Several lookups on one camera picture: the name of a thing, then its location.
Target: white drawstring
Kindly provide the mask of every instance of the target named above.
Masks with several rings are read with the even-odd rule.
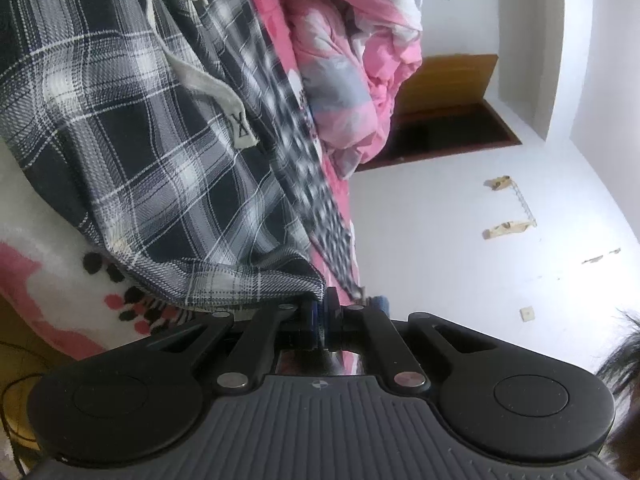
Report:
[[[251,127],[246,120],[244,103],[238,95],[224,81],[220,81],[206,72],[203,72],[199,68],[181,60],[169,50],[166,43],[158,33],[152,0],[146,0],[145,13],[149,25],[151,26],[151,30],[156,35],[169,64],[174,69],[178,81],[193,91],[202,92],[203,94],[213,97],[218,104],[220,104],[220,107],[232,125],[234,147],[237,150],[243,150],[245,148],[255,146],[258,143],[258,140],[255,138],[251,131]]]

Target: round black pad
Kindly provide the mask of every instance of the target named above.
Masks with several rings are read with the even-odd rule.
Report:
[[[495,400],[523,416],[549,416],[564,409],[569,394],[562,384],[539,375],[516,375],[495,386]]]
[[[28,413],[39,444],[81,465],[117,466],[176,442],[203,405],[201,386],[180,354],[108,354],[45,376]]]
[[[438,396],[453,431],[494,456],[523,463],[597,450],[615,414],[605,385],[575,366],[502,345],[453,359]]]

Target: black hair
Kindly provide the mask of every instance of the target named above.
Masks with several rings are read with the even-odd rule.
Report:
[[[632,409],[609,435],[608,444],[618,472],[640,480],[640,410],[634,407],[640,399],[640,317],[635,314],[625,317],[633,331],[600,367],[598,377],[607,383],[616,400],[631,396]]]
[[[633,332],[607,358],[598,370],[598,377],[609,385],[616,399],[632,393],[640,379],[640,317],[625,313]]]

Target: black wire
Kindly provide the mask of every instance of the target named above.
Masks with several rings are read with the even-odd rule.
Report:
[[[2,422],[2,430],[6,433],[6,436],[9,439],[9,445],[11,446],[11,451],[14,454],[15,467],[22,476],[27,476],[27,473],[25,473],[24,468],[22,467],[22,462],[20,462],[20,457],[18,456],[17,447],[15,446],[15,442],[11,438],[11,432],[15,433],[15,431],[12,431],[12,428],[9,426],[9,422],[6,420],[6,413],[4,412],[4,396],[9,391],[9,389],[15,386],[16,384],[26,381],[27,379],[33,379],[34,377],[42,377],[42,376],[43,374],[29,374],[24,377],[21,377],[20,379],[16,379],[15,381],[12,381],[11,383],[7,384],[4,390],[2,390],[2,394],[0,394],[0,421]]]
[[[47,368],[51,368],[51,364],[49,363],[49,361],[47,361],[40,354],[34,352],[33,350],[29,350],[28,348],[25,348],[24,346],[17,345],[17,344],[14,344],[14,343],[7,343],[6,341],[0,341],[0,346],[6,346],[8,348],[13,348],[14,350],[21,350],[23,352],[27,352],[27,354],[31,354],[32,356],[37,357],[38,359],[40,359],[42,361],[42,363]]]

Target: white wall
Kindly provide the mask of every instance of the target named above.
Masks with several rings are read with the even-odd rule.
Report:
[[[593,0],[572,139],[640,237],[640,0]]]
[[[587,72],[593,0],[546,0],[544,70],[533,127],[549,141],[567,140]]]
[[[422,55],[498,52],[497,0],[424,0]]]
[[[354,175],[362,283],[368,295],[389,297],[396,319],[432,312],[593,370],[621,332],[617,309],[640,310],[640,248],[570,142],[545,145],[495,106],[522,146]],[[484,229],[525,219],[510,190],[483,186],[503,174],[519,184],[539,226],[484,240]],[[520,320],[525,306],[535,321]]]
[[[499,95],[534,123],[545,51],[545,0],[498,0]]]

